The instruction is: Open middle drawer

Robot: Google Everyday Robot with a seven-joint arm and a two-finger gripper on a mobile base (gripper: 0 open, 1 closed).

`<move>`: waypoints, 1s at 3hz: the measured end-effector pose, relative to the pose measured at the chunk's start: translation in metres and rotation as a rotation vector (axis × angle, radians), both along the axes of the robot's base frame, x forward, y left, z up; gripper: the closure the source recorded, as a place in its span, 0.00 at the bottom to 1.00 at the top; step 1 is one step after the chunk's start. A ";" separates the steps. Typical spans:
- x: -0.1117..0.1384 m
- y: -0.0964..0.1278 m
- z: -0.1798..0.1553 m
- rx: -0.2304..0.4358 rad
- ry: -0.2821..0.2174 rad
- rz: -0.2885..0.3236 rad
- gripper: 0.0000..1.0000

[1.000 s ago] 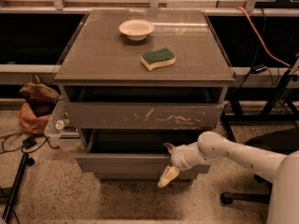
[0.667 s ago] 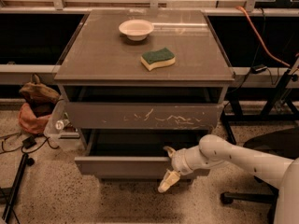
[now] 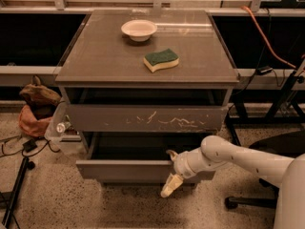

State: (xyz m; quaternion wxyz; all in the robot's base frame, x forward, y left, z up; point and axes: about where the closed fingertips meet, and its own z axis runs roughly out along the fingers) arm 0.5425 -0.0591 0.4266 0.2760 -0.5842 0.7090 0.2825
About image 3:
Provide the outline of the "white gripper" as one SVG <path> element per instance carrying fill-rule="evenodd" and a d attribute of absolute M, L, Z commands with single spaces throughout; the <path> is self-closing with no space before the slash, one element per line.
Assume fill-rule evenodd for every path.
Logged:
<path fill-rule="evenodd" d="M 178 154 L 174 150 L 167 150 L 166 153 L 173 161 L 173 168 L 176 174 L 169 174 L 164 184 L 160 196 L 169 197 L 182 184 L 184 179 L 195 177 L 199 173 L 200 168 L 200 151 L 194 149 Z"/>

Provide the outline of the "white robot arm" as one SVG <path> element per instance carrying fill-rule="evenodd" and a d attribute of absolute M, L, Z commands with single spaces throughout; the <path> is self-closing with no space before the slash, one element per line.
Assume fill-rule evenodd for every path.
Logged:
<path fill-rule="evenodd" d="M 305 229 L 305 155 L 280 156 L 233 145 L 216 136 L 205 137 L 191 151 L 167 152 L 174 172 L 169 175 L 161 196 L 168 197 L 183 182 L 203 171 L 216 171 L 231 162 L 279 189 L 274 229 Z"/>

